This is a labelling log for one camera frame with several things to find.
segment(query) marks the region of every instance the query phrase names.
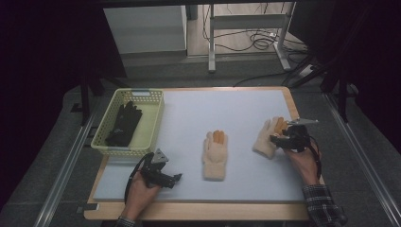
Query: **beige mitten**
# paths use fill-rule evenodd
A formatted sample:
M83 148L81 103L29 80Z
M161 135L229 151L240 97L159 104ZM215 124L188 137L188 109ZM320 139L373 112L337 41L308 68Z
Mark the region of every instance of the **beige mitten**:
M277 147L270 141L270 136L275 133L282 134L286 128L287 121L283 117L275 116L272 120L268 119L253 144L253 150L259 151L272 159Z
M227 140L228 137L224 131L207 132L203 148L203 177L205 180L224 180Z

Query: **metal desk leg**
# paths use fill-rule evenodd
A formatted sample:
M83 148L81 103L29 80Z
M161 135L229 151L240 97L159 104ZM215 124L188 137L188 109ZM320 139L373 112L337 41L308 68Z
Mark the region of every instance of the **metal desk leg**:
M216 72L215 53L215 8L210 5L210 38L209 38L209 73Z
M295 3L291 2L290 5L289 5L289 9L286 12L286 17L284 19L284 23L283 23L283 26L281 28L281 33L280 33L280 37L278 39L278 42L274 42L274 44L273 44L273 46L274 46L274 48L276 50L276 53L278 55L278 58L280 59L280 62L283 65L283 69L285 71L291 70L291 67L289 66L286 54L284 53L284 50L283 50L283 42L284 42L284 39L286 38L287 30L288 30L288 27L289 27L289 21L291 20L292 12L294 10L294 6L295 6Z

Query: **black glove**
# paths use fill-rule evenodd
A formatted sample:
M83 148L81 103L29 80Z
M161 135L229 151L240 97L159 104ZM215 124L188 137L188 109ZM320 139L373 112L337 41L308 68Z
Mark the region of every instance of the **black glove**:
M128 102L125 107L121 105L115 119L114 128L106 138L107 146L127 147L141 116L142 111L137 110L132 101Z

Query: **white wall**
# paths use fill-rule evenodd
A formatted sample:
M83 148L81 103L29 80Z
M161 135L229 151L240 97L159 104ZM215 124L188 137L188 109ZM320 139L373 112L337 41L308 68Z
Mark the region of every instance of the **white wall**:
M185 6L104 9L120 54L186 49Z

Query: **person's left hand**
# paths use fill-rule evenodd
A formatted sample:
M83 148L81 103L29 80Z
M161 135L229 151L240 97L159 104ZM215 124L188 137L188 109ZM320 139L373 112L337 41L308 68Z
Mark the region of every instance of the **person's left hand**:
M159 185L148 188L140 172L138 171L135 173L127 197L126 207L121 213L121 216L131 220L136 220L142 210L153 202L160 188Z

